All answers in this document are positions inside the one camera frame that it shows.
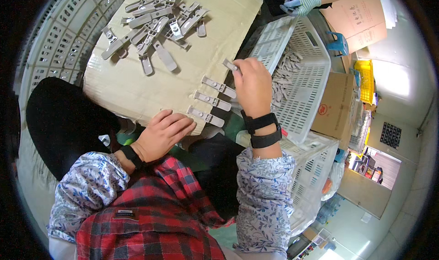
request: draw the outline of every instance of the hand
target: hand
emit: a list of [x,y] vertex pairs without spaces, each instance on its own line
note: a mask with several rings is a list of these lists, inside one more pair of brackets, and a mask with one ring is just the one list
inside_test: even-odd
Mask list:
[[271,75],[264,64],[254,57],[235,60],[241,70],[233,71],[238,102],[247,116],[258,118],[269,114],[272,100]]
[[139,139],[131,147],[140,160],[152,162],[162,158],[183,137],[195,129],[194,119],[172,109],[162,110],[152,118]]
[[322,5],[321,0],[285,0],[281,9],[290,16],[306,16],[311,9]]

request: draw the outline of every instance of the work glove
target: work glove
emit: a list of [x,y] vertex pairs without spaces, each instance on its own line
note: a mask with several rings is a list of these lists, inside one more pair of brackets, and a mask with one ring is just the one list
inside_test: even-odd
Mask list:
[[306,16],[311,9],[322,5],[321,0],[285,0],[281,9],[290,16]]

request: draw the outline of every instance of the black wrist strap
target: black wrist strap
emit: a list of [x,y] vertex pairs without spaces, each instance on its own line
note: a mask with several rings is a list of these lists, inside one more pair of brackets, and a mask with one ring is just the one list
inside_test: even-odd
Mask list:
[[265,126],[269,126],[273,123],[278,125],[276,115],[274,113],[269,113],[258,118],[251,118],[247,116],[244,110],[241,110],[242,118],[244,118],[245,127],[250,134],[255,134],[255,130],[261,129]]
[[123,146],[120,150],[125,154],[125,157],[133,162],[136,166],[136,169],[139,169],[142,166],[142,160],[140,160],[139,155],[133,150],[133,148],[129,145]]
[[274,143],[282,139],[282,128],[279,124],[276,125],[276,132],[264,136],[254,136],[252,135],[251,142],[252,148],[263,148],[269,147]]

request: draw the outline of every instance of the blue floral pattern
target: blue floral pattern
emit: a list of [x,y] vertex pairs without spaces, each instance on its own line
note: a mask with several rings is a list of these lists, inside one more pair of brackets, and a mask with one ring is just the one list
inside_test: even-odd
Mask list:
[[[237,156],[239,167],[237,221],[241,252],[278,252],[286,257],[294,159],[283,152],[277,159],[254,159],[251,148]],[[111,204],[127,189],[129,175],[114,154],[86,153],[64,175],[55,191],[47,225],[50,237],[75,243],[85,219]]]
[[114,154],[86,153],[73,164],[55,190],[47,225],[49,237],[75,242],[81,224],[126,190],[129,175]]
[[276,159],[253,158],[250,148],[237,157],[240,203],[236,219],[241,252],[278,252],[286,255],[291,237],[291,199],[295,160],[287,153]]

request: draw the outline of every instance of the red logo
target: red logo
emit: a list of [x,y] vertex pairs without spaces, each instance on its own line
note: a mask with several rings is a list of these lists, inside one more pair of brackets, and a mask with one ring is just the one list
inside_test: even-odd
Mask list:
[[328,106],[327,105],[321,104],[319,106],[319,114],[320,115],[325,115],[327,111],[328,111]]

